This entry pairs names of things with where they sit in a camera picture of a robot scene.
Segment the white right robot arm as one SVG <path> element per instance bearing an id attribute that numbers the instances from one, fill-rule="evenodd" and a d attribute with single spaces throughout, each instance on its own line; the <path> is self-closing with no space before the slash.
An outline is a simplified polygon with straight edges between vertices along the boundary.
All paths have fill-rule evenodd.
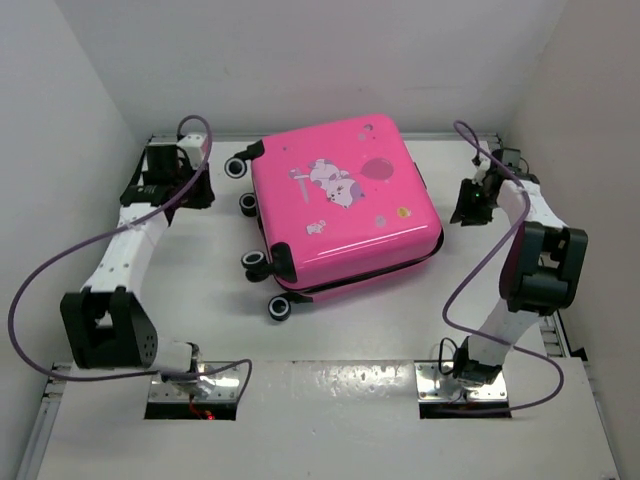
<path id="1" fill-rule="evenodd" d="M 515 182 L 495 168 L 461 182 L 450 222 L 486 225 L 496 208 L 515 232 L 499 276 L 499 300 L 454 354 L 453 377 L 471 385 L 493 383 L 523 334 L 539 318 L 571 305 L 588 245 L 584 230 L 552 211 L 535 176 Z"/>

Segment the pink hard-shell suitcase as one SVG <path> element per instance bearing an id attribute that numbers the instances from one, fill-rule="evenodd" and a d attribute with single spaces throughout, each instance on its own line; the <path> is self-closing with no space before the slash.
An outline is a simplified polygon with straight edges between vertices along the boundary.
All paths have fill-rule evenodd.
<path id="1" fill-rule="evenodd" d="M 241 258 L 252 283 L 273 278 L 272 320 L 292 307 L 420 265 L 444 228 L 395 122 L 371 114 L 262 138 L 224 164 L 251 177 L 239 199 L 264 250 Z"/>

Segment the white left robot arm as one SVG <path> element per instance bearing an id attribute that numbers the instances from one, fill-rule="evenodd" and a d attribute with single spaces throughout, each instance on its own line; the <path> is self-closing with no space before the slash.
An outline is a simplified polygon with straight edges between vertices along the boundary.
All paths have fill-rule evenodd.
<path id="1" fill-rule="evenodd" d="M 210 147 L 208 135 L 199 132 L 149 139 L 120 196 L 117 234 L 81 290 L 65 294 L 60 303 L 78 368 L 156 371 L 179 382 L 196 370 L 198 347 L 161 338 L 140 294 L 154 250 L 176 211 L 213 203 L 203 162 Z"/>

